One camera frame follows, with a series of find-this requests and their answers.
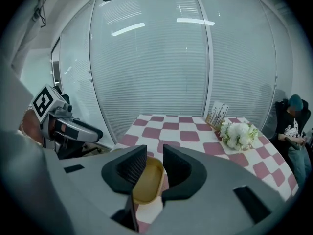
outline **flower bouquet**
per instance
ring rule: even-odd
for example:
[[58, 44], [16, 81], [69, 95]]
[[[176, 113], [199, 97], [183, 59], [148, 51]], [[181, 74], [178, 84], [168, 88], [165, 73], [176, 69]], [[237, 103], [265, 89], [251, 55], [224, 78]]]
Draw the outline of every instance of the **flower bouquet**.
[[220, 131], [222, 141], [237, 151], [250, 149], [258, 138], [259, 130], [253, 124], [223, 122]]

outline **blue cap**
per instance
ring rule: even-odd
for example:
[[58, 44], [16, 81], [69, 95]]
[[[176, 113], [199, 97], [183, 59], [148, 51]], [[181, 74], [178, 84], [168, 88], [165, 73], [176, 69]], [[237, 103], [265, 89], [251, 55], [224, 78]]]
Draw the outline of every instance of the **blue cap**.
[[291, 98], [288, 100], [288, 105], [293, 106], [296, 111], [302, 111], [303, 109], [302, 99], [297, 94], [291, 96]]

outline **black t-shirt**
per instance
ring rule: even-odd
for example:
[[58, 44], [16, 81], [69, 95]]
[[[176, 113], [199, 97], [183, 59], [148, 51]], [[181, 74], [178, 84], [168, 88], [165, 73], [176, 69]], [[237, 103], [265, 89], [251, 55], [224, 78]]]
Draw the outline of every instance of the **black t-shirt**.
[[[282, 112], [278, 119], [276, 133], [294, 138], [299, 137], [299, 125], [295, 117], [287, 111]], [[290, 146], [286, 141], [279, 141], [279, 143], [283, 149], [288, 149]]]

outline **yellow tray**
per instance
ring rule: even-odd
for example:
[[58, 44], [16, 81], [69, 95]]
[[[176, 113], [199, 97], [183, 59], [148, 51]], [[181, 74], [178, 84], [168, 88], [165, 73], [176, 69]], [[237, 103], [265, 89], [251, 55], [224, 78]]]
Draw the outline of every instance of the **yellow tray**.
[[133, 189], [134, 203], [146, 205], [160, 194], [164, 180], [164, 167], [159, 159], [147, 156], [147, 165]]

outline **checkered tablecloth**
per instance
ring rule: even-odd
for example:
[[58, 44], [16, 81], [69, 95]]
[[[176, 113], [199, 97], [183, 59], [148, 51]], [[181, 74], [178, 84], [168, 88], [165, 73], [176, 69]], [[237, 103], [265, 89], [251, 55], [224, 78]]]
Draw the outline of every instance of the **checkered tablecloth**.
[[[256, 140], [253, 149], [234, 151], [221, 142], [218, 133], [204, 120], [203, 117], [139, 115], [113, 150], [145, 144], [147, 154], [163, 162], [164, 144], [190, 148], [232, 160], [278, 191], [284, 200], [296, 193], [298, 185], [293, 173], [265, 136]], [[226, 121], [248, 122], [244, 117], [228, 117]], [[166, 189], [165, 175], [161, 193]], [[135, 209], [140, 232], [144, 232], [162, 211], [161, 197], [147, 205], [136, 205]]]

